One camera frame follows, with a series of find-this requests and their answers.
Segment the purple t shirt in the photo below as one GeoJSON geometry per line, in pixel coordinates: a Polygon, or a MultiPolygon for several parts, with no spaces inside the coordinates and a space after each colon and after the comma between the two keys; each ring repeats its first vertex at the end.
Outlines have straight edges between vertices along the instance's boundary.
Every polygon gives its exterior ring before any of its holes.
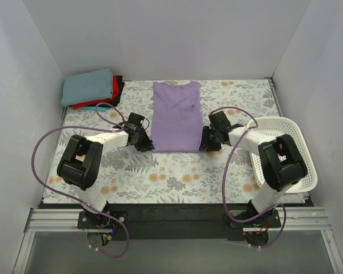
{"type": "Polygon", "coordinates": [[[198,153],[204,126],[198,82],[153,83],[153,152],[198,153]]]}

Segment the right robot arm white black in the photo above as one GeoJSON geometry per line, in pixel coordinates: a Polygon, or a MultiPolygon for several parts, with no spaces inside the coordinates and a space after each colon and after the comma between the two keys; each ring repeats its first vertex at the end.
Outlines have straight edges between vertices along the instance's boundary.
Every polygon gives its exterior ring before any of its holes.
{"type": "Polygon", "coordinates": [[[222,145],[241,148],[260,158],[264,184],[258,193],[249,200],[246,211],[232,215],[227,209],[227,217],[234,223],[250,223],[262,226],[268,215],[278,206],[286,191],[308,174],[308,168],[294,139],[283,134],[278,137],[260,134],[256,131],[258,120],[252,118],[253,125],[231,124],[223,109],[212,111],[210,124],[204,126],[200,151],[218,151],[222,145]]]}

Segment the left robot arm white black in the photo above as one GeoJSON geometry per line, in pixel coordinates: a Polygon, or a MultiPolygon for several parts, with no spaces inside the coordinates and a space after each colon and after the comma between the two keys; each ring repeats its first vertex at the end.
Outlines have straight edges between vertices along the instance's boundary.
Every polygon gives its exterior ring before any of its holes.
{"type": "Polygon", "coordinates": [[[115,126],[92,136],[73,135],[59,161],[57,175],[71,185],[83,208],[91,212],[90,221],[97,228],[105,228],[110,223],[110,214],[105,211],[107,201],[96,183],[102,156],[127,146],[134,146],[139,152],[153,150],[153,142],[143,126],[146,120],[132,112],[121,128],[115,126]]]}

